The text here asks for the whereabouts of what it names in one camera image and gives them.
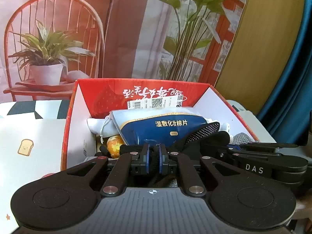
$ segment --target metal screw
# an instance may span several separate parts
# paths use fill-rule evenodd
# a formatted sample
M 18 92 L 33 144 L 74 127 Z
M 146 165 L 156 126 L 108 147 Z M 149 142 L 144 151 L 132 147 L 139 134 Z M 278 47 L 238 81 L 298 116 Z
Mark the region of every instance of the metal screw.
M 107 194 L 114 194 L 118 192 L 118 187 L 107 186 L 103 188 L 103 192 Z
M 202 193 L 204 192 L 204 188 L 201 186 L 192 186 L 188 189 L 191 193 Z

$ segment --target wall mural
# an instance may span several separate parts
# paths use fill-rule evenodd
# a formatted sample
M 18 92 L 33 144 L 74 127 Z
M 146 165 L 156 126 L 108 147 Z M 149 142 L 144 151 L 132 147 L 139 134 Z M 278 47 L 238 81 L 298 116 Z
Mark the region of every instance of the wall mural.
M 68 99 L 79 78 L 214 85 L 246 0 L 1 0 L 0 102 Z

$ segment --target white sticker label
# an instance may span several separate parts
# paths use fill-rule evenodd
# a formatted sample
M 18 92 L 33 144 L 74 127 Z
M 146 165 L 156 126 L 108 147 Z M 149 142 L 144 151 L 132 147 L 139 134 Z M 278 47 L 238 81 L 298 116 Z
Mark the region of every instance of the white sticker label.
M 174 95 L 161 98 L 144 98 L 128 101 L 128 109 L 181 107 L 182 101 L 183 95 Z

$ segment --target orange ball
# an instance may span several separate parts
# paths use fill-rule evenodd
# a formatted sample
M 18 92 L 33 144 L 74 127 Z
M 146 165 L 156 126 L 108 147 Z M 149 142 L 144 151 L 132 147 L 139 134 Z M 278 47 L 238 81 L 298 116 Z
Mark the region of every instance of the orange ball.
M 107 140 L 107 149 L 110 152 L 112 158 L 119 158 L 119 148 L 123 144 L 125 143 L 120 135 L 112 136 Z

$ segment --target yellow wooden panel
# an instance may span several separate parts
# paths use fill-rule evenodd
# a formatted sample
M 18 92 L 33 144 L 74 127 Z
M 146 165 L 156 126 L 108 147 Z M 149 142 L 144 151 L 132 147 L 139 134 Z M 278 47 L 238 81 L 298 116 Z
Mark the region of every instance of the yellow wooden panel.
M 282 73 L 300 27 L 304 0 L 248 0 L 216 84 L 257 114 Z

